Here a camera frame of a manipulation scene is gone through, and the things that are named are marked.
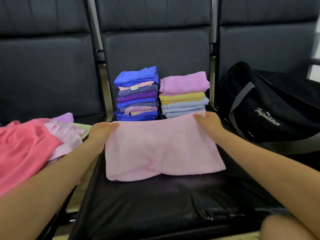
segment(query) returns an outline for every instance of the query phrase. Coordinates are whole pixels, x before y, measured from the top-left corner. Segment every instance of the pile of clothes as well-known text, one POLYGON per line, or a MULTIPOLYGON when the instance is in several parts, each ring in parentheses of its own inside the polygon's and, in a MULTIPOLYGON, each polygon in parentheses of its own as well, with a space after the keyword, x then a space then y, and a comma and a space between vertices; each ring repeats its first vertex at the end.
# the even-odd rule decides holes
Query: pile of clothes
POLYGON ((119 88, 118 121, 148 121, 158 116, 157 67, 141 71, 121 72, 114 84, 119 88))
POLYGON ((174 118, 205 110, 209 99, 204 92, 209 88, 205 72, 161 79, 159 98, 162 114, 167 118, 174 118))
POLYGON ((82 144, 91 126, 73 122, 66 113, 0 127, 0 196, 82 144))

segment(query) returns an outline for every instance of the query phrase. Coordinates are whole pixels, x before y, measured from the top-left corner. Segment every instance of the folded yellow shirt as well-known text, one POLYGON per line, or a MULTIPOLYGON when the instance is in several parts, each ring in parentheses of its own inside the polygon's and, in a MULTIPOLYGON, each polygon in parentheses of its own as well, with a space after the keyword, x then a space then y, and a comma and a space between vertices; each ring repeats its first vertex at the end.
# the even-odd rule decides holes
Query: folded yellow shirt
POLYGON ((167 104, 180 103, 180 102, 201 101, 205 96, 206 95, 204 92, 193 92, 193 93, 180 94, 176 96, 159 95, 159 98, 163 105, 167 105, 167 104))

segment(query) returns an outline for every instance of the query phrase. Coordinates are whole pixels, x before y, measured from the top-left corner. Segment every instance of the leg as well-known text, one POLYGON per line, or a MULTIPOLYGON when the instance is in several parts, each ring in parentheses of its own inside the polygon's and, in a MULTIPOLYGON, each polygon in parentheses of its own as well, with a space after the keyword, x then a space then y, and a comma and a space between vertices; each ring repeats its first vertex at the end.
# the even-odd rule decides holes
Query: leg
POLYGON ((301 222, 293 217, 271 215, 262 223, 260 240, 318 240, 301 222))

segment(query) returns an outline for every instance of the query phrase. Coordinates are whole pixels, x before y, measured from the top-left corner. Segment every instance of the forearm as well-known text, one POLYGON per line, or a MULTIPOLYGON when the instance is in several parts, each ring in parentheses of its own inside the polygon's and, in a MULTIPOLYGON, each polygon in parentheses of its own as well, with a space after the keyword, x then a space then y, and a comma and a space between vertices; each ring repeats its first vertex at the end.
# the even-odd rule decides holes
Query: forearm
POLYGON ((96 147, 88 139, 0 198, 1 239, 34 240, 89 168, 96 147))
POLYGON ((320 238, 320 172, 228 131, 216 143, 320 238))

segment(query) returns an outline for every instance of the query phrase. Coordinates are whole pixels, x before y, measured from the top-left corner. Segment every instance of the leather surface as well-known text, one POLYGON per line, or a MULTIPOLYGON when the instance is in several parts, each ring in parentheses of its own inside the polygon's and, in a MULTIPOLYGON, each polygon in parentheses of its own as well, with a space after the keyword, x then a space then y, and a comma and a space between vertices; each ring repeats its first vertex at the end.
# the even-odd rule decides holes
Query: leather surface
POLYGON ((244 61, 254 70, 288 73, 309 63, 316 23, 221 26, 219 80, 244 61))
POLYGON ((221 25, 316 21, 320 0, 222 0, 221 25))
POLYGON ((211 0, 95 0, 100 32, 211 25, 211 0))
POLYGON ((157 66, 166 76, 205 71, 209 79, 210 27, 101 34, 113 108, 119 89, 114 80, 122 71, 157 66))
POLYGON ((0 123, 105 116, 86 0, 13 1, 0 0, 0 123))
POLYGON ((226 171, 134 182, 109 181, 103 152, 69 239, 208 239, 230 235, 237 225, 258 230, 257 222, 269 214, 288 213, 219 151, 226 171))
POLYGON ((0 38, 90 33, 86 0, 0 0, 0 38))

